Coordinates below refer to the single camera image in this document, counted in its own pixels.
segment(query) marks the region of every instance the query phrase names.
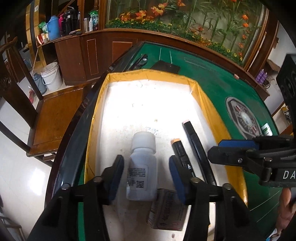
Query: tile floor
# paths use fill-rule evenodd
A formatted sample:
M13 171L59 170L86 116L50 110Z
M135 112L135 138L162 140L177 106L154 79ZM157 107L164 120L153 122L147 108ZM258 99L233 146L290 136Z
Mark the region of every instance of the tile floor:
M29 82L24 78L19 86L29 95ZM34 107L38 99L34 98ZM27 143L29 126L2 98L0 121L23 142ZM44 209L44 198L50 167L27 157L25 151L0 132L0 195L4 215L23 228L27 237Z

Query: qr code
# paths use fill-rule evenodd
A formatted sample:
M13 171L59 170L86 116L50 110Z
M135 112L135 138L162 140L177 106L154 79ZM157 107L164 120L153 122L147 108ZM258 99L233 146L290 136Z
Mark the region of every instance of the qr code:
M144 188L145 181L137 181L136 188Z

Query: cabinet door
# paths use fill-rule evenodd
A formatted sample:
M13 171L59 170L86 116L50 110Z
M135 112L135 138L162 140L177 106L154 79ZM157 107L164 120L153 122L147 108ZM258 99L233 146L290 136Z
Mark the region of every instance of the cabinet door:
M85 82L80 38L74 37L55 43L57 57L66 85L77 85Z
M84 58L84 69L87 80L94 80L105 71L99 61L104 58L100 54L102 48L101 33L95 32L81 37L81 49Z

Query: chair backrest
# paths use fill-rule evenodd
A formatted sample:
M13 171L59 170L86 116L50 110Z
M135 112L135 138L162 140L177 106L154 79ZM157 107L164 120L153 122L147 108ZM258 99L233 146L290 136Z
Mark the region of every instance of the chair backrest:
M43 96L41 95L37 85L35 84L29 70L27 69L20 53L15 47L17 42L17 37L15 37L11 42L0 46L0 54L12 48L12 53L15 55L18 60L21 69L23 70L25 76L27 77L30 85L35 91L36 95L40 100ZM21 90L17 83L12 80L5 64L3 58L0 56L0 95L22 116L22 118L28 123L28 125L33 128L37 116L37 112L30 102L26 94Z

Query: screw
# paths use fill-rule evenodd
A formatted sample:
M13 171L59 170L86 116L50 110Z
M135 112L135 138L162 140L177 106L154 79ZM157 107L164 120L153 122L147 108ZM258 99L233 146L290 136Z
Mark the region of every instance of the screw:
M103 179L102 179L101 177L99 177L99 176L94 177L94 179L93 179L93 181L94 181L95 183L100 183L102 180L103 180Z
M223 187L224 187L225 189L227 189L227 190L232 189L232 186L231 186L231 184L229 184L229 183L224 183L224 184L223 184Z
M264 157L264 161L272 161L271 157Z
M199 179L198 177L192 177L190 180L191 180L193 183L200 183L200 182L202 182L202 180Z
M69 187L71 187L71 185L70 185L69 183L64 183L64 184L61 186L61 188L62 188L63 190L67 190Z

